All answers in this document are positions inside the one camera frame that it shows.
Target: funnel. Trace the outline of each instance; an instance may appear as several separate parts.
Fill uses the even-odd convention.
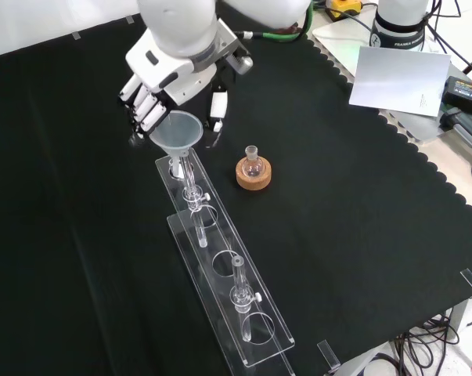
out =
[[[150,134],[150,140],[174,160],[189,155],[189,148],[203,135],[203,125],[192,114],[172,111]]]

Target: green cable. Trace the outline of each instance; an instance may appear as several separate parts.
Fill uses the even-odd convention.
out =
[[[311,5],[307,9],[308,13],[308,22],[307,25],[305,25],[305,33],[307,33],[311,26],[312,26],[312,18],[314,17],[314,2],[311,2]],[[273,39],[275,41],[280,41],[280,42],[289,42],[293,41],[298,37],[299,34],[273,34],[273,33],[263,33],[263,38],[266,39]]]

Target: paper sheet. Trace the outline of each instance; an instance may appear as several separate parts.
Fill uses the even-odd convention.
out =
[[[350,104],[437,116],[450,56],[361,47]]]

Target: glass tube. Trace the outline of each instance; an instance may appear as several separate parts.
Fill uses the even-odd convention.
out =
[[[244,258],[239,255],[232,258],[232,271],[234,274],[233,299],[239,314],[241,336],[244,341],[249,342],[251,341],[251,322],[248,313],[251,309],[251,294],[244,270]]]
[[[192,212],[192,221],[196,227],[197,240],[201,248],[207,247],[206,230],[204,229],[203,219],[201,218],[200,209],[201,194],[200,189],[196,186],[196,178],[194,177],[194,171],[192,164],[190,163],[189,156],[180,157],[180,164],[182,165],[184,182],[186,185],[186,199],[189,205],[189,209]]]

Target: table leg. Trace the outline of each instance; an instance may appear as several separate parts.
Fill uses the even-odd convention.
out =
[[[472,317],[470,313],[472,312],[472,298],[467,299],[460,304],[457,304],[453,307],[449,324],[457,333],[460,333],[470,322],[469,320],[464,320],[464,317]],[[456,336],[453,331],[448,333],[449,340],[452,341]]]

